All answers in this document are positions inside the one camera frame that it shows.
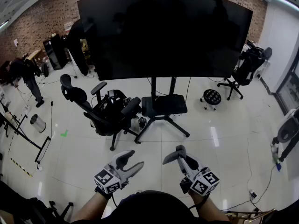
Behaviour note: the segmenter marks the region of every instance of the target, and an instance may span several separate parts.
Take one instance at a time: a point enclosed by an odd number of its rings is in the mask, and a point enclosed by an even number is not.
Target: black screen
[[[252,11],[227,0],[80,0],[101,80],[230,77]]]

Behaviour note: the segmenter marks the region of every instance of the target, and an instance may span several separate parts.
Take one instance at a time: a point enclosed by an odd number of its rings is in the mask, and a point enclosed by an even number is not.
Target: black stool
[[[217,105],[221,102],[221,95],[215,91],[215,90],[206,90],[204,92],[203,97],[200,98],[200,101],[202,102],[202,98],[205,99],[206,101],[206,106],[209,105],[213,105],[214,106],[214,110],[216,110]]]

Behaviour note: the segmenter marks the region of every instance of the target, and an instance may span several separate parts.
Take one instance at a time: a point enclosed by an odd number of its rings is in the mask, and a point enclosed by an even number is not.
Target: power strip
[[[249,195],[250,195],[251,201],[257,197],[257,194],[251,189],[249,190]]]

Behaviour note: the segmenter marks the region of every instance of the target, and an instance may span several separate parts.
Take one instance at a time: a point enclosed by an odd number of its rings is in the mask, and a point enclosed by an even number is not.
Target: trash can
[[[33,115],[30,120],[30,124],[40,133],[46,129],[46,122],[44,122],[37,114]]]

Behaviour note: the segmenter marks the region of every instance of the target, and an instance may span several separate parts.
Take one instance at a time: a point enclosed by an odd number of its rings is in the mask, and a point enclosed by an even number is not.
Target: glossy floor
[[[84,89],[88,101],[91,102],[90,91],[99,83],[97,74],[94,73],[94,78],[84,78],[77,67],[75,70],[78,79],[72,77],[72,83]],[[120,133],[116,150],[111,152],[109,147],[112,137],[97,135],[90,127],[89,120],[83,115],[83,110],[63,97],[60,83],[55,82],[62,74],[75,75],[68,64],[63,70],[50,73],[49,77],[39,84],[45,104],[38,109],[35,108],[36,102],[30,94],[21,94],[23,101],[17,89],[12,86],[5,87],[12,100],[9,107],[12,113],[19,117],[26,102],[32,107],[29,117],[36,113],[47,123],[43,133],[38,133],[30,125],[29,119],[22,127],[25,134],[39,145],[42,145],[51,133],[50,102],[54,102],[53,138],[41,162],[42,171],[37,171],[34,163],[37,148],[22,137],[13,136],[13,132],[10,132],[8,138],[1,137],[0,151],[4,154],[3,180],[24,197],[36,196],[46,205],[49,200],[53,200],[60,212],[68,202],[73,202],[74,213],[94,194],[93,176],[100,168],[106,165],[114,154],[133,149],[136,153],[129,160],[128,166],[139,161],[144,161],[145,165],[126,188],[116,191],[114,196],[117,203],[137,190],[151,189],[170,193],[187,206],[191,206],[191,198],[187,194],[184,195],[179,186],[183,175],[177,163],[162,166],[164,157],[173,152],[179,144],[183,144],[187,152],[200,158],[204,165],[209,166],[219,176],[221,183],[212,192],[211,198],[220,209],[227,209],[249,200],[247,181],[251,175],[248,188],[257,193],[257,198],[265,191],[274,166],[270,142],[277,132],[283,114],[274,97],[267,94],[257,79],[249,86],[240,88],[244,95],[243,100],[233,92],[231,100],[227,101],[228,88],[217,87],[217,83],[208,78],[193,77],[186,102],[188,113],[178,117],[172,116],[177,124],[191,134],[190,137],[186,138],[169,123],[156,121],[142,137],[140,145],[133,142],[134,136]],[[178,78],[175,93],[185,97],[188,82],[188,77]],[[22,80],[19,85],[21,92],[30,93]],[[157,80],[159,92],[167,93],[169,86],[170,78]],[[120,89],[127,97],[132,98],[150,96],[150,84],[146,78],[108,81],[103,94],[112,89]],[[199,101],[206,89],[215,89],[222,96],[222,102],[216,111],[210,107],[204,110],[205,104]],[[132,129],[138,132],[137,120],[133,120]],[[67,136],[62,137],[61,134],[66,130]],[[32,174],[32,177],[11,159],[18,162]],[[288,177],[287,168],[283,164],[281,172],[273,170],[271,184],[257,206],[261,210],[282,209],[298,197],[298,180]],[[109,215],[114,208],[113,203],[109,201],[105,215]],[[233,210],[251,211],[253,208],[251,203],[245,203]]]

